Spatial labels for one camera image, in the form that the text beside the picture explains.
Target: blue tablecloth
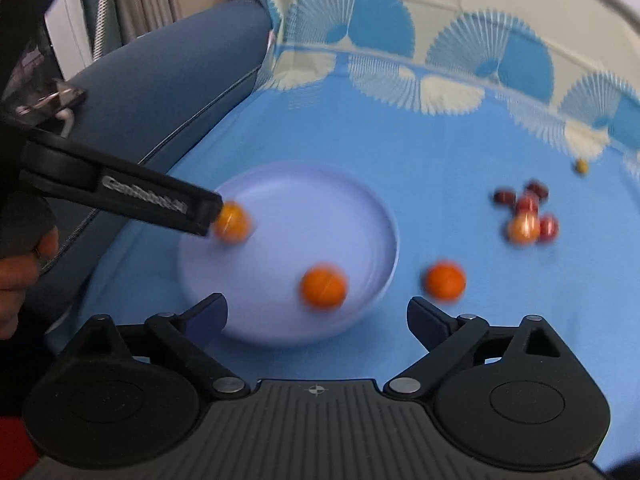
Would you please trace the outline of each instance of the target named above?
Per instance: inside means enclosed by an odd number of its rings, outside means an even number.
[[[573,349],[610,403],[612,423],[597,463],[607,468],[640,444],[640,187],[614,150],[585,178],[570,156],[517,126],[487,91],[473,113],[429,115],[357,91],[339,59],[320,82],[257,91],[178,163],[171,175],[215,189],[277,160],[325,162],[354,174],[393,211],[400,231],[396,275],[373,313],[312,346],[264,349],[219,336],[207,351],[255,383],[258,378],[375,378],[380,385],[424,354],[406,326],[425,266],[439,258],[466,270],[467,290],[450,310],[492,324],[540,314]],[[550,189],[544,209],[561,222],[551,246],[519,250],[500,228],[497,186],[530,178]],[[142,322],[189,305],[177,271],[180,234],[130,222],[102,259],[78,324],[107,312]]]

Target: round black pad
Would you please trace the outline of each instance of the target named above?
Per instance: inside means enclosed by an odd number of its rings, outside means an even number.
[[[435,415],[463,452],[519,470],[551,470],[593,457],[609,427],[609,408],[580,369],[502,361],[446,381]]]
[[[194,426],[199,400],[189,381],[134,360],[75,362],[32,391],[25,425],[47,456],[82,468],[149,460]]]
[[[564,410],[564,398],[554,388],[534,381],[501,384],[491,392],[491,406],[521,424],[543,424]]]

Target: finger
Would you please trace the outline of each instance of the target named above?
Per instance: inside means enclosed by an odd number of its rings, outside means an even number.
[[[0,290],[0,323],[6,323],[18,314],[25,296],[24,290]]]
[[[9,339],[18,328],[18,316],[13,316],[9,321],[0,324],[0,340]]]
[[[45,234],[38,246],[36,247],[38,254],[46,260],[52,260],[58,254],[58,228],[54,227]]]
[[[33,254],[0,260],[0,290],[20,290],[35,285],[40,264]]]

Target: dark red ball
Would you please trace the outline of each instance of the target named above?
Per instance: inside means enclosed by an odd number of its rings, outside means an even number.
[[[513,207],[516,203],[516,192],[510,187],[501,187],[494,192],[494,203]]]
[[[546,214],[540,217],[540,242],[552,242],[558,238],[559,232],[560,222],[555,216]]]
[[[530,193],[524,192],[520,195],[518,201],[515,205],[516,214],[518,213],[535,213],[538,214],[538,196]]]
[[[525,190],[537,195],[541,204],[546,202],[546,199],[549,198],[549,188],[542,184],[542,182],[540,182],[539,180],[529,181],[529,183],[525,187]]]

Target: light blue plate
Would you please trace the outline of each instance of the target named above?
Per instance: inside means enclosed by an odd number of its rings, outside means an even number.
[[[196,303],[212,292],[228,302],[224,333],[267,346],[308,344],[356,323],[388,287],[398,262],[396,222],[361,183],[330,168],[281,162],[243,173],[218,189],[252,216],[240,246],[212,235],[185,235],[178,267]],[[314,264],[348,276],[340,309],[317,312],[300,302],[298,284]]]

